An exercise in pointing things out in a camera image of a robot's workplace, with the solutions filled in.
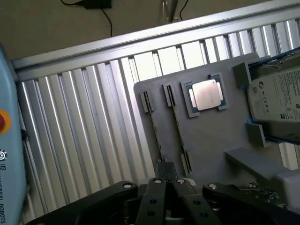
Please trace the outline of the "light blue teach pendant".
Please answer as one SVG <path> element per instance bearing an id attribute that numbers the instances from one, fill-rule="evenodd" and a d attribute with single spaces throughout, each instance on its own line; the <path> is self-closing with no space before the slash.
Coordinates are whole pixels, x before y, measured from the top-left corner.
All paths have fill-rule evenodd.
<path id="1" fill-rule="evenodd" d="M 19 225 L 26 172 L 16 74 L 0 44 L 0 225 Z"/>

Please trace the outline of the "hard disk with white label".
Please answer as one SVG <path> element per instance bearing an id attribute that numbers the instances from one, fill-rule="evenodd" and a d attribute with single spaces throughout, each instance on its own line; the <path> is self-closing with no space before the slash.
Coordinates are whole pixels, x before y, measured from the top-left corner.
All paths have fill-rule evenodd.
<path id="1" fill-rule="evenodd" d="M 247 94 L 253 120 L 300 122 L 300 66 L 253 80 Z"/>

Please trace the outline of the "CPU with silver lid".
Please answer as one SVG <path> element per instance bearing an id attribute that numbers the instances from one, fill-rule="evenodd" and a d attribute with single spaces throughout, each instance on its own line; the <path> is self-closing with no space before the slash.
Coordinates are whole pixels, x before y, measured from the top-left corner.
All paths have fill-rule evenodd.
<path id="1" fill-rule="evenodd" d="M 192 114 L 216 108 L 226 109 L 224 82 L 221 74 L 207 75 L 201 81 L 190 81 L 183 84 L 187 91 L 189 108 Z"/>

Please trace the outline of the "green RAM stick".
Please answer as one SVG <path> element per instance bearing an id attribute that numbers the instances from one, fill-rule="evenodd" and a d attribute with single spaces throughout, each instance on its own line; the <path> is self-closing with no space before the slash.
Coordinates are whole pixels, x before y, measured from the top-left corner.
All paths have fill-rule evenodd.
<path id="1" fill-rule="evenodd" d="M 185 175 L 188 176 L 188 175 L 191 174 L 192 170 L 191 170 L 190 161 L 189 161 L 189 158 L 188 158 L 188 153 L 185 150 L 182 134 L 181 134 L 181 131 L 180 131 L 180 123 L 179 123 L 179 120 L 178 120 L 178 117 L 177 117 L 177 114 L 176 114 L 176 102 L 175 102 L 175 98 L 174 98 L 174 95 L 173 95 L 173 92 L 172 92 L 171 85 L 167 85 L 166 88 L 167 88 L 168 96 L 169 96 L 169 99 L 170 99 L 170 102 L 171 102 L 174 118 L 176 120 L 176 126 L 177 126 L 177 129 L 178 129 L 178 134 L 179 134 L 179 137 L 180 137 L 181 148 L 182 148 L 181 159 L 182 159 L 182 162 L 183 162 Z"/>

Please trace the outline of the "grey fixture plate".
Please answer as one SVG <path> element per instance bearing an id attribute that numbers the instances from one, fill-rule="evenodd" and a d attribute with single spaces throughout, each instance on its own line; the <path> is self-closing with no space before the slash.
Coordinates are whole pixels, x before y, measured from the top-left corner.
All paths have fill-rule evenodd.
<path id="1" fill-rule="evenodd" d="M 281 165 L 283 162 L 277 143 L 263 147 L 249 141 L 246 123 L 251 114 L 247 92 L 236 86 L 233 75 L 234 66 L 258 59 L 257 54 L 249 53 L 136 83 L 134 94 L 152 163 L 172 162 L 180 177 L 190 178 L 198 185 L 212 181 L 227 184 L 252 182 L 248 173 L 226 160 L 226 150 L 244 148 Z M 183 84 L 219 73 L 224 82 L 226 109 L 213 108 L 192 114 Z M 172 87 L 180 131 L 190 161 L 192 172 L 188 176 L 181 159 L 181 142 L 167 85 Z"/>

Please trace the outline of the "white foam block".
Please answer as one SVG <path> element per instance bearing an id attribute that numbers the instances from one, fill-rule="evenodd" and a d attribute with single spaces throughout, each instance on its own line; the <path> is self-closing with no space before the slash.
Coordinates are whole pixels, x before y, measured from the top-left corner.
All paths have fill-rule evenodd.
<path id="1" fill-rule="evenodd" d="M 293 209 L 300 210 L 300 169 L 279 173 L 276 182 L 283 202 Z"/>

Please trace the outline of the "aluminium table frame rail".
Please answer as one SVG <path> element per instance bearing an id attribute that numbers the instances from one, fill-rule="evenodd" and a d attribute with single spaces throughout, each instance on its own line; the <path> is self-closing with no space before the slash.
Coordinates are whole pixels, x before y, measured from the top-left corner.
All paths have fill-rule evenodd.
<path id="1" fill-rule="evenodd" d="M 274 0 L 14 60 L 25 81 L 125 56 L 300 18 L 300 0 Z"/>

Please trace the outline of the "silver stand legs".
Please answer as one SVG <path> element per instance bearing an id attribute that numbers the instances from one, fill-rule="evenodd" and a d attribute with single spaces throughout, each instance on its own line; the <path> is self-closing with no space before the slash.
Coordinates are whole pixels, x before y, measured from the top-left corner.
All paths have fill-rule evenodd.
<path id="1" fill-rule="evenodd" d="M 160 0 L 159 13 L 157 22 L 159 25 L 179 21 L 176 16 L 176 10 L 179 0 Z"/>

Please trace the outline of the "blue disk tray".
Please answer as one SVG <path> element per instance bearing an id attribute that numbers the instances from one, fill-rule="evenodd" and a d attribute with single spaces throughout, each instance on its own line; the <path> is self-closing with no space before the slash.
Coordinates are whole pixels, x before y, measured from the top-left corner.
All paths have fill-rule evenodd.
<path id="1" fill-rule="evenodd" d="M 249 85 L 257 78 L 298 66 L 300 47 L 255 62 L 243 62 L 233 67 L 233 73 L 237 86 L 248 90 Z M 251 117 L 250 124 L 258 125 L 264 137 L 269 140 L 300 144 L 300 122 L 255 121 Z"/>

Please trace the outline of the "green graphics card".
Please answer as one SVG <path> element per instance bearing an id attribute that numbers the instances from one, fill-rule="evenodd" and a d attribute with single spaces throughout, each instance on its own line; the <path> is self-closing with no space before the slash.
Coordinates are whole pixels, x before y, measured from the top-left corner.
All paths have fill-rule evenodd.
<path id="1" fill-rule="evenodd" d="M 247 187 L 239 187 L 239 189 L 266 203 L 287 209 L 287 205 L 279 198 L 277 192 L 266 185 L 250 182 Z"/>

